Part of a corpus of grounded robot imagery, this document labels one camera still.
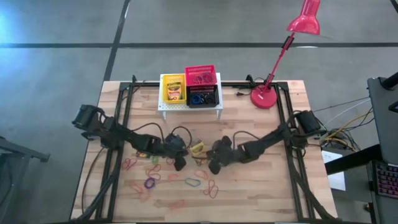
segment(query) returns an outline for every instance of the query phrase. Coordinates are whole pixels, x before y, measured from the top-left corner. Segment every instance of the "wooden tabletop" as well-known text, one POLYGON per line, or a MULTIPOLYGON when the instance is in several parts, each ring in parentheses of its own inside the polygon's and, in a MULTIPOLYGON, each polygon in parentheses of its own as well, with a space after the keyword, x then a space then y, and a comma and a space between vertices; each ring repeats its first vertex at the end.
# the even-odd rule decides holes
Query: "wooden tabletop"
MULTIPOLYGON (((303 81, 287 81, 294 110, 309 110, 303 81)), ((98 106, 109 115, 114 114, 120 82, 104 82, 98 106)), ((128 128, 143 124, 159 123, 165 135, 174 127, 187 127, 193 138, 200 138, 211 145, 222 136, 232 137, 239 130, 256 136, 265 136, 279 125, 277 107, 269 110, 256 108, 248 96, 239 96, 237 89, 223 87, 224 110, 220 120, 215 111, 170 112, 166 123, 157 112, 158 88, 142 87, 133 96, 128 128)), ((137 131, 160 136, 156 126, 147 126, 137 131)), ((179 129, 175 133, 188 143, 189 136, 179 129)), ((236 143, 250 141, 245 134, 236 136, 236 143)), ((71 218, 81 215, 81 191, 93 159, 100 151, 100 142, 91 141, 83 165, 71 218)), ((325 166, 319 147, 309 146, 304 157, 311 191, 327 211, 336 217, 336 209, 329 188, 325 166)), ((130 144, 125 144, 123 161, 136 156, 130 144)), ((106 150, 97 160, 88 181, 84 205, 87 207, 98 193, 104 169, 106 150)), ((176 172, 166 159, 159 159, 161 179, 152 190, 141 190, 147 179, 146 169, 153 168, 149 159, 138 159, 129 170, 121 170, 118 195, 114 209, 114 222, 288 222, 296 221, 294 200, 289 179, 289 170, 283 142, 268 148, 258 160, 248 164, 232 164, 223 167, 218 175, 209 172, 207 166, 198 167, 192 158, 185 157, 187 165, 176 172), (215 198, 203 193, 208 181, 195 176, 204 170, 215 181, 219 191, 215 198), (199 179, 198 187, 185 183, 186 178, 199 179)), ((300 198, 305 208, 303 193, 300 198)), ((106 215, 109 197, 106 197, 106 215)))

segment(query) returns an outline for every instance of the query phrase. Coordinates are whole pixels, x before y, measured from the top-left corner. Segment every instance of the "white paper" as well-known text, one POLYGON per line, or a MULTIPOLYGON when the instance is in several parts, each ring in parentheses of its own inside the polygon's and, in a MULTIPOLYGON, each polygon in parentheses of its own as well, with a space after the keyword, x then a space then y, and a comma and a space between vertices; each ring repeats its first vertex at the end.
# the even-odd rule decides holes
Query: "white paper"
MULTIPOLYGON (((322 151, 322 158, 323 158, 324 163, 333 161, 333 160, 341 158, 341 157, 343 157, 343 156, 340 154, 337 154, 337 153, 322 151)), ((330 188, 337 189, 337 190, 344 190, 344 191, 346 190, 346 182, 344 179, 344 172, 328 175, 328 178, 329 178, 330 188)))

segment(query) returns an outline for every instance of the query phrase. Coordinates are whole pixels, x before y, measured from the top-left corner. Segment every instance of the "lamp base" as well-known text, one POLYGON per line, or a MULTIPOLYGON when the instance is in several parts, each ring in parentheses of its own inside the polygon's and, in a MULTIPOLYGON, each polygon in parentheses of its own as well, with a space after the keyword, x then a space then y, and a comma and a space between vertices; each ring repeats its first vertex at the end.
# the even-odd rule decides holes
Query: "lamp base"
POLYGON ((269 91, 261 91, 261 88, 265 88, 265 86, 259 86, 260 88, 255 88, 251 94, 250 99, 252 103, 261 109, 269 109, 276 103, 276 92, 273 88, 269 91))

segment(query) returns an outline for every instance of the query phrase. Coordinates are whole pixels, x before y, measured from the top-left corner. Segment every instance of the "yellow cable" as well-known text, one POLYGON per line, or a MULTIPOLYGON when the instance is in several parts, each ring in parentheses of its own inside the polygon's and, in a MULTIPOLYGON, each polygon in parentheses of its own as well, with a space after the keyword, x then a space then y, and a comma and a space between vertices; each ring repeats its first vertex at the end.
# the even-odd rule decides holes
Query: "yellow cable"
POLYGON ((341 127, 339 130, 335 131, 334 133, 326 136, 324 139, 333 139, 334 136, 336 136, 336 134, 338 134, 339 132, 341 132, 343 129, 345 129, 348 125, 350 125, 352 122, 356 121, 357 119, 361 119, 363 117, 365 117, 367 114, 373 113, 373 111, 370 111, 364 115, 358 116, 357 118, 352 119, 351 121, 349 121, 346 125, 344 125, 343 127, 341 127))
POLYGON ((352 151, 354 151, 354 152, 357 151, 356 149, 354 149, 353 146, 350 146, 347 142, 344 142, 344 141, 342 141, 342 140, 340 140, 340 139, 325 138, 324 140, 325 140, 325 141, 337 141, 337 142, 340 142, 340 143, 342 143, 343 145, 349 147, 352 151))

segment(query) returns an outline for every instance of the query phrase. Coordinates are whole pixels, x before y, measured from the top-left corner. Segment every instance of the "gray floor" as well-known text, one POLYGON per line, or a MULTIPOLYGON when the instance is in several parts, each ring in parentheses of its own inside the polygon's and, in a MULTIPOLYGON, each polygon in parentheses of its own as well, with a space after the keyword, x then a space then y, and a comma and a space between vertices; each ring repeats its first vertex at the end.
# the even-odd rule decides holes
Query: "gray floor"
MULTIPOLYGON (((1 43, 112 43, 124 0, 0 1, 1 43)), ((278 42, 299 13, 294 0, 136 0, 121 37, 128 42, 278 42)), ((388 0, 322 1, 321 36, 295 42, 397 42, 398 14, 388 0)), ((280 48, 119 49, 111 80, 156 80, 185 66, 215 64, 224 80, 265 77, 280 48)), ((110 48, 0 48, 0 136, 42 152, 32 161, 19 193, 15 222, 68 219, 87 142, 70 121, 82 104, 96 104, 110 48)), ((316 110, 368 95, 366 79, 397 71, 398 48, 291 48, 278 80, 304 80, 316 110)), ((354 103, 316 115, 328 121, 354 103)), ((369 102, 339 116, 344 125, 370 109, 369 102)), ((374 123, 353 131, 361 147, 378 143, 374 123)), ((339 216, 369 221, 362 204, 336 198, 339 216)))

